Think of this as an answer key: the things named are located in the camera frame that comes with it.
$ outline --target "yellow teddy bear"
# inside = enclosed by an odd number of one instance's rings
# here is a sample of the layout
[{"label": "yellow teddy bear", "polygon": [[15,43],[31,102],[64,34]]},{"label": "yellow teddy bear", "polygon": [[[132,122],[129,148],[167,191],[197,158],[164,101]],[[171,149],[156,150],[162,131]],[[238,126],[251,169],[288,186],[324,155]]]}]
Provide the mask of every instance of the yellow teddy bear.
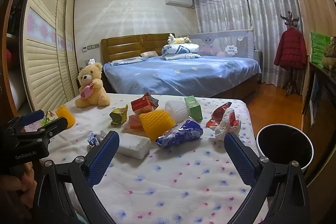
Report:
[{"label": "yellow teddy bear", "polygon": [[80,98],[75,101],[76,107],[84,108],[90,105],[109,106],[110,98],[107,95],[101,80],[101,63],[88,65],[78,75]]},{"label": "yellow teddy bear", "polygon": [[168,36],[168,44],[183,44],[183,43],[189,43],[191,42],[189,37],[180,37],[175,38],[173,34],[169,34]]}]

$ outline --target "white cloud sticker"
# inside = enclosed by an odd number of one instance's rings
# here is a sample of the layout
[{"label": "white cloud sticker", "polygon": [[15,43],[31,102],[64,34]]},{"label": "white cloud sticker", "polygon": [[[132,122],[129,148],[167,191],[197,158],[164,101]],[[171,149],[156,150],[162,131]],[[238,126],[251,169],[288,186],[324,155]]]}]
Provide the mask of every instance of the white cloud sticker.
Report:
[{"label": "white cloud sticker", "polygon": [[229,55],[235,55],[238,52],[237,47],[235,47],[234,45],[226,46],[225,51]]}]

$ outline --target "black trash bin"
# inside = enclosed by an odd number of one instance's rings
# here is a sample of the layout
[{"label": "black trash bin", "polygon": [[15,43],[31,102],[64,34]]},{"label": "black trash bin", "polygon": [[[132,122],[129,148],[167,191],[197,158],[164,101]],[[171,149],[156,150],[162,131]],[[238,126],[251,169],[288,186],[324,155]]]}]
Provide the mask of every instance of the black trash bin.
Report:
[{"label": "black trash bin", "polygon": [[260,156],[273,163],[289,164],[296,160],[304,172],[314,156],[314,148],[301,130],[286,124],[270,124],[262,128],[256,138]]}]

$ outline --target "screw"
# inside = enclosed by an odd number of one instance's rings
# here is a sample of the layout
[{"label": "screw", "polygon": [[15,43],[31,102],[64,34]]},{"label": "screw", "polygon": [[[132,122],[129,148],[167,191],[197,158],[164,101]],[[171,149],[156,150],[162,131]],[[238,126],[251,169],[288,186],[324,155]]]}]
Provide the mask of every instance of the screw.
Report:
[{"label": "screw", "polygon": [[44,166],[46,167],[49,167],[53,164],[53,162],[51,160],[47,160],[45,163],[44,163]]},{"label": "screw", "polygon": [[269,162],[269,159],[268,159],[267,157],[265,157],[265,156],[261,156],[261,157],[260,157],[260,160],[261,160],[262,162],[264,162],[264,163]]},{"label": "screw", "polygon": [[78,156],[77,158],[75,158],[75,162],[77,162],[78,164],[80,164],[83,161],[84,161],[84,157],[83,156]]},{"label": "screw", "polygon": [[299,166],[299,163],[298,163],[296,160],[293,160],[293,161],[292,161],[292,165],[295,166],[295,167],[298,167],[298,166]]}]

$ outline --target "grey curtain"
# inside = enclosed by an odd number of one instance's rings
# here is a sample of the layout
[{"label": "grey curtain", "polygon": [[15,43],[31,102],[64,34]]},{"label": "grey curtain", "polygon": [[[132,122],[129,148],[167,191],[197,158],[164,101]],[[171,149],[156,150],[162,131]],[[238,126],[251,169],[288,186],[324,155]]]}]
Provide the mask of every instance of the grey curtain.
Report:
[{"label": "grey curtain", "polygon": [[[298,0],[248,0],[250,4],[251,22],[254,29],[255,48],[263,52],[262,82],[282,86],[286,81],[286,71],[274,65],[279,40],[287,26],[280,14],[293,17],[300,16]],[[302,32],[301,22],[297,29]],[[298,89],[302,89],[303,71],[295,71]]]},{"label": "grey curtain", "polygon": [[250,28],[247,0],[194,0],[199,32]]},{"label": "grey curtain", "polygon": [[[287,29],[280,14],[300,17],[297,0],[194,0],[199,32],[254,29],[255,49],[263,53],[262,82],[281,86],[286,71],[274,65],[282,33]],[[302,32],[299,22],[298,30]],[[302,89],[303,71],[296,72]]]}]

